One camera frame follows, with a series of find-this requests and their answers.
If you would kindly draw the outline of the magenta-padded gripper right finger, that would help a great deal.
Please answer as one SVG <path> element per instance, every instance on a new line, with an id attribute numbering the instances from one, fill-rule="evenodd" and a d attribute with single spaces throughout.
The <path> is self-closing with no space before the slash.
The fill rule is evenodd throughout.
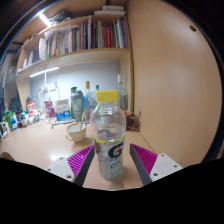
<path id="1" fill-rule="evenodd" d="M 143 185 L 148 185 L 182 169 L 168 155 L 155 154 L 135 144 L 130 145 L 130 155 Z"/>

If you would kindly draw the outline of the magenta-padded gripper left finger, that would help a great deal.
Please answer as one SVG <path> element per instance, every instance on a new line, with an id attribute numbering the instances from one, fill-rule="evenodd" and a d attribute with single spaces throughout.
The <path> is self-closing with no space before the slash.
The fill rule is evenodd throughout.
<path id="1" fill-rule="evenodd" d="M 68 158 L 59 157 L 46 170 L 69 182 L 82 186 L 94 155 L 94 147 L 90 145 Z"/>

